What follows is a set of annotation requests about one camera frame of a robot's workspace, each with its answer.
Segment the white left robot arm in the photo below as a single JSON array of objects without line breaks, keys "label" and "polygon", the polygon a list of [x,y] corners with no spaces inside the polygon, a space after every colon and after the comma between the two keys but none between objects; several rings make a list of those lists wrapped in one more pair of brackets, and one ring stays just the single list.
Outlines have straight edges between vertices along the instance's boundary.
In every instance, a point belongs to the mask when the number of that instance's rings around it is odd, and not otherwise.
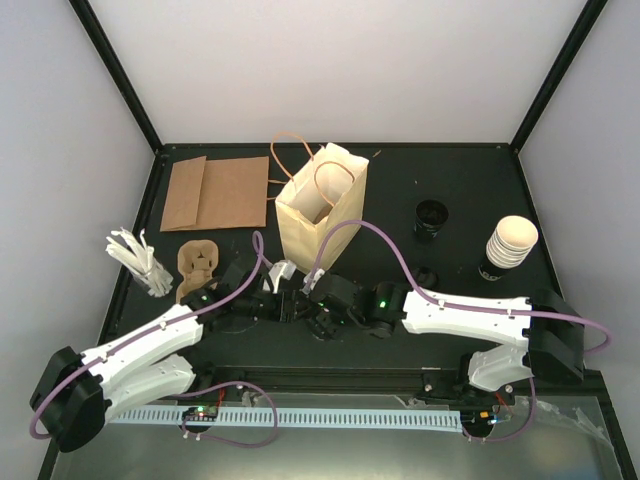
[{"label": "white left robot arm", "polygon": [[49,359],[31,396],[29,433],[64,453],[93,440],[123,413],[166,397],[202,399],[229,388],[257,393],[243,380],[215,383],[196,346],[236,317],[281,321],[293,311],[288,261],[229,269],[128,334],[83,352],[64,347]]}]

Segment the cream paper bag with handles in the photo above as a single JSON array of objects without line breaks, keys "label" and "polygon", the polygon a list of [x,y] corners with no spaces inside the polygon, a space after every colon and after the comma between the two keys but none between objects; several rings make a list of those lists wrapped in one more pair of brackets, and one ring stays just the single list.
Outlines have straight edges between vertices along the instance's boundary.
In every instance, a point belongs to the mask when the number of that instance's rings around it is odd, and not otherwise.
[{"label": "cream paper bag with handles", "polygon": [[319,267],[328,270],[358,232],[357,225],[347,225],[321,246],[333,227],[362,218],[369,160],[334,143],[317,152],[308,145],[304,148],[308,160],[295,173],[279,159],[274,144],[270,153],[288,177],[275,197],[284,258],[308,274],[317,257],[321,258]]}]

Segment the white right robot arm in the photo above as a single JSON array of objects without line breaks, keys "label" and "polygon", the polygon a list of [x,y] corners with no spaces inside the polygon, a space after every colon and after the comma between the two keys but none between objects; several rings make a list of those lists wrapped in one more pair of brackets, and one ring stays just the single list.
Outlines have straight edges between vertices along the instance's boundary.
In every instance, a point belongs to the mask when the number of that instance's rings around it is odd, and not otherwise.
[{"label": "white right robot arm", "polygon": [[442,334],[493,343],[487,351],[463,357],[453,389],[467,403],[525,379],[560,385],[578,385],[584,379],[584,328],[552,319],[552,314],[568,310],[553,293],[487,299],[394,282],[366,288],[324,270],[305,277],[303,292],[316,307],[309,322],[324,337],[350,322],[378,339],[389,338],[402,327],[414,335]]}]

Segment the black takeout paper cup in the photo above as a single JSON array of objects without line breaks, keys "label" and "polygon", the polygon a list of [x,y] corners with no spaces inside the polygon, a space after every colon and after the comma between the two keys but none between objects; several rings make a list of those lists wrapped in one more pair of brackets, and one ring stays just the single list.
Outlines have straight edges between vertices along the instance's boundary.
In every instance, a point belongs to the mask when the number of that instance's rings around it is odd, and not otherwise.
[{"label": "black takeout paper cup", "polygon": [[341,336],[340,325],[334,321],[331,313],[320,309],[306,319],[306,324],[312,335],[321,341],[336,340]]}]

